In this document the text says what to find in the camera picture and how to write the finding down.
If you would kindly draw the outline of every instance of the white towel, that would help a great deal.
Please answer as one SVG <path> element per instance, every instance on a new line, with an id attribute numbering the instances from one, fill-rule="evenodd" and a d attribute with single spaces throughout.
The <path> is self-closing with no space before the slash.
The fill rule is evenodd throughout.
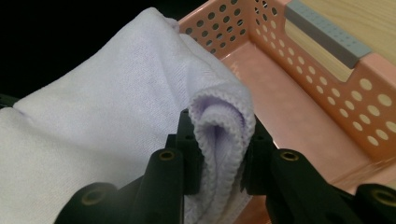
<path id="1" fill-rule="evenodd" d="M 255 125 L 249 91 L 154 7 L 87 61 L 0 110 L 0 223 L 53 223 L 80 188 L 135 180 L 184 108 L 205 155 L 185 222 L 232 223 L 249 199 L 238 180 Z"/>

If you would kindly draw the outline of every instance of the towel fold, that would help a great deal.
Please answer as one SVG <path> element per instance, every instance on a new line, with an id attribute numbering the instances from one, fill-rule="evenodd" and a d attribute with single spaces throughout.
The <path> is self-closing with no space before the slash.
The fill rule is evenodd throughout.
<path id="1" fill-rule="evenodd" d="M 156 8 L 60 79 L 0 110 L 0 223 L 53 223 L 80 188 L 123 187 L 188 108 L 205 156 L 186 223 L 232 223 L 249 197 L 240 164 L 255 119 L 248 89 Z"/>

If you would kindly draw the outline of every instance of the basket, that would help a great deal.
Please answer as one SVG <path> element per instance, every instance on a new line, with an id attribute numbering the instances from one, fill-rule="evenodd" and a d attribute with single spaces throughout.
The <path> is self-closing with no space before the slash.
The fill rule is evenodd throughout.
<path id="1" fill-rule="evenodd" d="M 396 180 L 396 66 L 381 55 L 298 0 L 212 0 L 179 23 L 250 89 L 278 147 L 350 193 Z"/>

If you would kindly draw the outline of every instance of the basket handle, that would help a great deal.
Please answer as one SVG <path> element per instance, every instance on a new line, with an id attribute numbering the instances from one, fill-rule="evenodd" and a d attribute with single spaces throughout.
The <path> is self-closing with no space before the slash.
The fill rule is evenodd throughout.
<path id="1" fill-rule="evenodd" d="M 371 49 L 299 0 L 286 4 L 285 17 L 348 68 Z"/>

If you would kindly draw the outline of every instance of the laundry basket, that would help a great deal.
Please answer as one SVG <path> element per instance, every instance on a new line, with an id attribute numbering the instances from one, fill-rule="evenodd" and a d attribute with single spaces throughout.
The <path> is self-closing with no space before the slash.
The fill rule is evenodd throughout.
<path id="1" fill-rule="evenodd" d="M 278 147 L 331 184 L 396 180 L 396 66 L 298 0 L 211 0 L 179 21 L 250 89 Z"/>

